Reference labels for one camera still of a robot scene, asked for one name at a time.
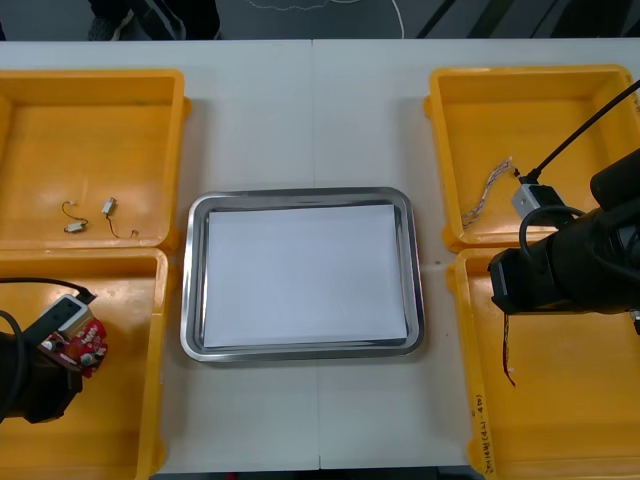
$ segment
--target yellow plastic bin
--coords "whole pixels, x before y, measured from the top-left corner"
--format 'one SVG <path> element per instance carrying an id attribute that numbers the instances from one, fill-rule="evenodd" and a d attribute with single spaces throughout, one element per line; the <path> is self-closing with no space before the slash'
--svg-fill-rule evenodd
<path id="1" fill-rule="evenodd" d="M 3 276 L 41 276 L 86 286 L 107 329 L 109 352 L 84 379 L 64 416 L 0 426 L 0 479 L 146 480 L 163 462 L 159 436 L 167 258 L 157 249 L 0 252 Z M 0 306 L 24 329 L 60 295 L 54 285 L 0 285 Z M 0 323 L 8 332 L 8 326 Z"/>
<path id="2" fill-rule="evenodd" d="M 600 107 L 632 83 L 616 65 L 436 70 L 425 111 L 431 118 L 453 251 L 517 244 L 520 218 L 511 205 L 519 187 L 509 174 L 489 192 L 480 218 L 463 229 L 461 215 L 479 202 L 491 171 L 508 157 L 522 174 L 540 164 Z M 591 177 L 640 147 L 637 98 L 632 96 L 571 144 L 540 182 L 584 211 L 597 206 Z M 549 229 L 531 228 L 538 240 Z"/>
<path id="3" fill-rule="evenodd" d="M 511 316 L 491 302 L 489 260 L 467 249 L 448 271 L 464 357 L 472 467 L 487 479 L 638 478 L 640 339 L 628 314 Z"/>
<path id="4" fill-rule="evenodd" d="M 189 110 L 177 70 L 0 72 L 0 250 L 174 251 Z M 110 197 L 120 239 L 101 213 Z M 80 234 L 64 231 L 70 201 L 89 220 Z"/>

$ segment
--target sheet of paper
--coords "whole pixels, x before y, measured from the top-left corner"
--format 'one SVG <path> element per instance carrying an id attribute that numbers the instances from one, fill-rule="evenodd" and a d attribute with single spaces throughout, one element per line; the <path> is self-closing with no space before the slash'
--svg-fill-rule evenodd
<path id="1" fill-rule="evenodd" d="M 208 347 L 406 338 L 392 205 L 209 216 Z"/>

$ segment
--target stainless steel tray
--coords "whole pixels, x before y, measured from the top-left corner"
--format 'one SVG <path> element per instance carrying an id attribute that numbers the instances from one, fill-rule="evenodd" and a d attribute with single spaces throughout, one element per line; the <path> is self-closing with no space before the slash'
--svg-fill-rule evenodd
<path id="1" fill-rule="evenodd" d="M 208 218 L 212 212 L 393 205 L 407 338 L 332 343 L 206 347 L 204 304 L 207 278 Z M 415 350 L 424 335 L 424 308 L 409 199 L 393 188 L 326 188 L 211 193 L 189 212 L 184 259 L 180 340 L 185 352 L 201 362 L 381 357 Z"/>

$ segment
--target white table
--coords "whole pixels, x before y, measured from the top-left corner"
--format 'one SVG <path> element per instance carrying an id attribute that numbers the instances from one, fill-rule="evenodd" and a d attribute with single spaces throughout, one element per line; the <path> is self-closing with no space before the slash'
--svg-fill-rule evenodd
<path id="1" fill-rule="evenodd" d="M 417 215 L 427 335 L 407 358 L 212 367 L 167 341 L 163 472 L 466 463 L 470 438 L 453 255 L 429 121 L 443 66 L 619 63 L 638 40 L 7 43 L 2 68 L 176 67 L 193 113 L 179 220 L 212 190 L 389 185 Z"/>

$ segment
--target gray floor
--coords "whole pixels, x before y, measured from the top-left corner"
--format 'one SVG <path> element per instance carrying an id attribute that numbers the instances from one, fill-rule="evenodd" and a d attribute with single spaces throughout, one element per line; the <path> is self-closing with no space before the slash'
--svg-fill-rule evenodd
<path id="1" fill-rule="evenodd" d="M 560 0 L 537 36 L 545 37 L 569 0 Z M 278 11 L 256 6 L 298 5 L 312 10 Z M 397 0 L 406 38 L 415 38 L 442 0 Z M 489 0 L 459 0 L 429 38 L 464 38 Z M 494 37 L 529 37 L 552 0 L 515 0 Z M 400 28 L 391 0 L 217 0 L 225 39 L 398 38 Z M 88 0 L 0 0 L 0 22 L 8 40 L 84 40 L 93 18 Z M 627 25 L 640 18 L 640 0 Z M 124 39 L 145 38 L 135 26 Z"/>

